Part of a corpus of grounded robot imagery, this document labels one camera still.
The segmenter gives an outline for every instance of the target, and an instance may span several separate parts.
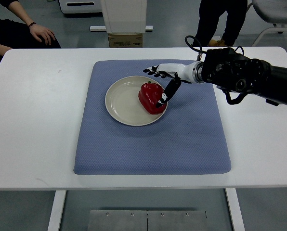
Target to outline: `blue cushion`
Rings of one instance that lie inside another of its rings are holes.
[[[183,83],[166,113],[142,127],[126,126],[107,112],[105,94],[126,76],[148,76],[149,66],[191,60],[109,60],[91,74],[74,172],[80,175],[221,174],[231,163],[212,84]],[[169,79],[157,78],[162,86]]]

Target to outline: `brown shoe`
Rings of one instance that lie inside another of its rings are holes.
[[[223,39],[217,41],[211,39],[211,41],[208,44],[208,47],[229,47],[229,46],[225,45],[225,40]]]

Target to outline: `trouser leg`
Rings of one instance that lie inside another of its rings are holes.
[[[0,20],[0,44],[13,49],[50,49],[61,48],[57,40],[52,39],[51,45],[46,45],[45,41],[38,42],[30,34],[26,24],[14,21]]]
[[[233,46],[245,21],[248,1],[228,0],[227,2],[228,15],[222,39],[225,41],[225,45]]]
[[[199,7],[199,23],[195,36],[203,47],[207,46],[215,34],[219,17],[225,12],[225,5],[220,0],[202,0]]]

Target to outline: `white ceramic plate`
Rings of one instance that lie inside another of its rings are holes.
[[[130,126],[144,126],[157,121],[158,115],[148,113],[138,99],[138,92],[144,83],[155,80],[143,76],[125,77],[115,82],[105,96],[106,109],[117,121]]]

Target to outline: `machine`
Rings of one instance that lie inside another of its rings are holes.
[[[188,42],[189,38],[194,39],[192,45]],[[244,56],[242,47],[203,51],[195,37],[186,36],[185,42],[198,52],[197,61],[190,65],[159,64],[144,70],[148,75],[171,78],[157,107],[169,101],[183,82],[215,84],[225,93],[229,104],[238,104],[248,94],[255,94],[272,105],[287,105],[287,68],[272,66],[264,60],[249,59]],[[206,54],[204,62],[200,61],[203,53]],[[239,95],[232,99],[231,92]]]

